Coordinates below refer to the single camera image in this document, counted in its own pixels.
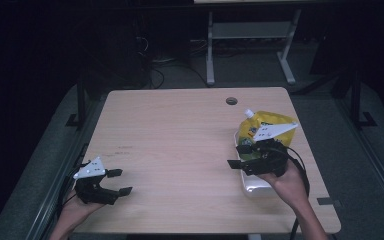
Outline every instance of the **white object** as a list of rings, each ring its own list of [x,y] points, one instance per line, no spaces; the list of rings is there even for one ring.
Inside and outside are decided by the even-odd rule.
[[[261,141],[274,138],[296,127],[298,127],[298,123],[296,122],[287,124],[262,125],[255,133],[253,139],[254,141]]]
[[[74,174],[74,179],[88,178],[95,176],[102,176],[105,174],[105,168],[102,164],[101,158],[97,157],[91,161],[84,168],[80,169],[76,174]]]
[[[235,133],[235,145],[237,145],[238,142],[238,132]],[[243,159],[240,158],[239,153],[238,154],[238,159],[241,161],[244,161]],[[242,170],[241,171],[241,178],[242,178],[242,184],[244,186],[244,192],[245,195],[248,197],[259,197],[259,196],[270,196],[275,194],[275,191],[273,188],[270,186],[270,184],[263,179],[255,176],[255,175],[246,175],[246,173]]]
[[[254,112],[251,110],[251,109],[247,109],[247,110],[245,110],[245,116],[247,117],[247,118],[252,118],[253,116],[254,116]]]

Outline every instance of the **wooden table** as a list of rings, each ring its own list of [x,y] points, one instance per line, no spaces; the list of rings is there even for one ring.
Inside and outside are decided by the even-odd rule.
[[[226,99],[235,97],[236,105]],[[233,136],[246,108],[297,118],[283,88],[114,91],[106,100],[85,160],[101,156],[120,177],[101,186],[133,187],[76,229],[94,233],[287,233],[295,215],[277,195],[247,197]],[[340,230],[329,197],[299,126],[291,143],[303,158],[311,183],[310,202],[325,230]]]

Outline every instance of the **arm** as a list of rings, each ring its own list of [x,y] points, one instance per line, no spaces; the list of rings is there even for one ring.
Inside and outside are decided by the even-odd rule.
[[[258,177],[267,181],[279,197],[292,208],[305,239],[327,240],[326,232],[308,201],[298,168],[290,160],[286,168],[281,177],[276,177],[273,173],[261,174]]]
[[[104,206],[104,204],[99,203],[85,204],[77,196],[74,196],[75,194],[74,190],[70,192],[69,200],[61,211],[60,218],[49,238],[50,240],[68,239],[74,229],[83,223],[90,214]]]

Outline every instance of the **yellow bag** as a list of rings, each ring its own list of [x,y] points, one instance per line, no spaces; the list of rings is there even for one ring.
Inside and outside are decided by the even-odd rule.
[[[254,144],[255,141],[253,137],[261,125],[288,124],[288,123],[293,123],[297,121],[292,117],[288,117],[288,116],[277,114],[277,113],[271,113],[271,112],[265,112],[265,111],[258,111],[256,113],[253,113],[250,109],[247,109],[245,111],[245,115],[247,116],[247,119],[244,120],[239,126],[239,131],[237,136],[237,145]],[[294,136],[294,133],[295,133],[295,129],[292,129],[278,136],[275,136],[273,139],[275,139],[278,142],[281,142],[284,146],[289,147],[289,145],[291,144],[292,138]],[[240,158],[243,160],[259,158],[260,156],[256,154],[258,153],[241,154]]]

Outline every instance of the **white tag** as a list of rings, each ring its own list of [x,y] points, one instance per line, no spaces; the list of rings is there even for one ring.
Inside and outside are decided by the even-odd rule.
[[[74,174],[74,179],[79,178],[88,178],[88,177],[95,177],[95,176],[101,176],[105,174],[105,168],[104,165],[101,162],[101,158],[97,157],[93,161],[91,161],[88,165],[86,165],[84,168],[80,169],[79,172]]]
[[[257,133],[254,135],[254,141],[261,141],[279,136],[289,130],[298,127],[298,123],[261,125]]]

